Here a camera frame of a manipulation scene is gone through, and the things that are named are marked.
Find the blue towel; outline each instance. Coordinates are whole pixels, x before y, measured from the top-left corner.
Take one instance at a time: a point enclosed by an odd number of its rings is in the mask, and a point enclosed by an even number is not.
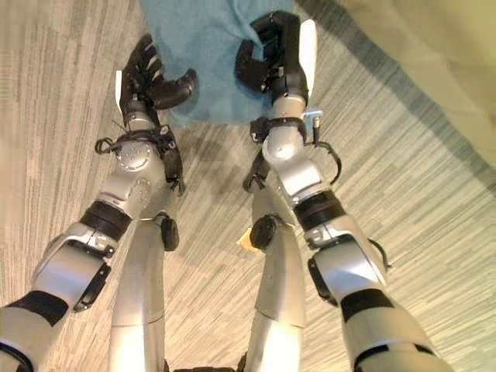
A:
[[[140,0],[164,76],[176,79],[189,67],[198,74],[194,97],[171,110],[175,121],[245,122],[270,114],[270,95],[250,91],[234,74],[243,39],[261,44],[250,23],[291,0]]]

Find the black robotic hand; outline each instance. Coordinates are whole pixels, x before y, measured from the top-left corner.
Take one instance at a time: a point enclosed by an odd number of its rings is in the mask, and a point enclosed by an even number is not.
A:
[[[189,69],[177,80],[165,81],[162,62],[150,34],[137,43],[122,71],[119,106],[124,123],[132,112],[146,113],[157,125],[157,111],[170,109],[186,101],[196,85],[196,72]]]

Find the white strip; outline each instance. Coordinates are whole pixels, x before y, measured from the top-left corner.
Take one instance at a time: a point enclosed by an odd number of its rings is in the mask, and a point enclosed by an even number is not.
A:
[[[298,59],[307,77],[308,97],[312,95],[317,65],[317,28],[312,19],[300,25],[300,52]]]
[[[117,70],[115,72],[115,103],[117,104],[117,108],[119,112],[122,114],[121,106],[119,101],[121,99],[121,88],[122,88],[122,71]]]

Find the silver robot arm segment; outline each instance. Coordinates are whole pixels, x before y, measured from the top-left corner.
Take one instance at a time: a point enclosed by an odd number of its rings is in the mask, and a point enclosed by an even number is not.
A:
[[[301,102],[279,98],[274,115],[301,117]],[[452,371],[422,327],[385,293],[382,256],[303,153],[301,134],[295,127],[273,128],[263,144],[263,157],[277,174],[308,245],[318,250],[308,262],[317,290],[341,308],[353,371]]]
[[[153,145],[122,145],[97,200],[79,222],[49,243],[30,292],[0,308],[2,370],[9,370],[8,365],[39,369],[70,310],[89,308],[103,289],[110,272],[107,259],[132,219],[165,185],[164,163]]]

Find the gray carpet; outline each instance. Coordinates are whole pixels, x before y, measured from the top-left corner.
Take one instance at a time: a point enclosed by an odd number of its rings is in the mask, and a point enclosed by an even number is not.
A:
[[[0,305],[26,293],[50,238],[78,219],[112,169],[112,157],[93,145],[119,134],[114,70],[146,31],[137,2],[126,0],[11,0],[2,9]],[[318,24],[312,105],[325,109],[322,137],[343,159],[336,193],[386,248],[391,295],[455,370],[494,370],[494,172],[342,9],[300,1],[296,10]],[[247,126],[198,123],[176,133],[188,190],[181,245],[164,265],[165,356],[173,368],[234,366],[246,351],[263,268],[260,254],[236,245],[250,224],[240,185],[257,146]],[[334,165],[309,151],[331,178]],[[298,238],[306,260],[301,231]],[[105,370],[125,254],[123,247],[115,255],[97,304],[71,316],[45,371]],[[308,275],[306,286],[301,370],[350,370],[339,312]]]

